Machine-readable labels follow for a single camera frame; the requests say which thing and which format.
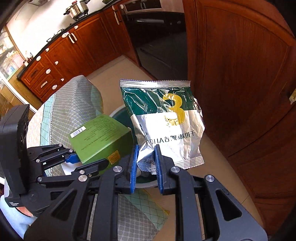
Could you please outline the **person's left hand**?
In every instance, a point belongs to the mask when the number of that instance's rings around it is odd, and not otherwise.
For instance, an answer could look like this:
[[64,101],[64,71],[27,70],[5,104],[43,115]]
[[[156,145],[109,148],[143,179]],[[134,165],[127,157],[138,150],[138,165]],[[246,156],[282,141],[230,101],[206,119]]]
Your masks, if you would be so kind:
[[29,212],[29,210],[27,208],[25,208],[24,206],[22,207],[17,207],[16,208],[20,213],[22,213],[23,215],[26,215],[28,217],[33,217],[34,215],[32,213]]

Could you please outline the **light blue sleeve forearm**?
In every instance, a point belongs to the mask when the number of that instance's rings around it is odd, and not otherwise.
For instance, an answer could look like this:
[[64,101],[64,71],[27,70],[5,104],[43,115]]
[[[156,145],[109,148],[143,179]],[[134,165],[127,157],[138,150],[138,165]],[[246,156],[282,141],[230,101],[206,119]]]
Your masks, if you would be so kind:
[[21,238],[24,237],[27,229],[37,219],[35,216],[24,215],[18,209],[9,207],[3,195],[1,196],[1,211],[11,227]]

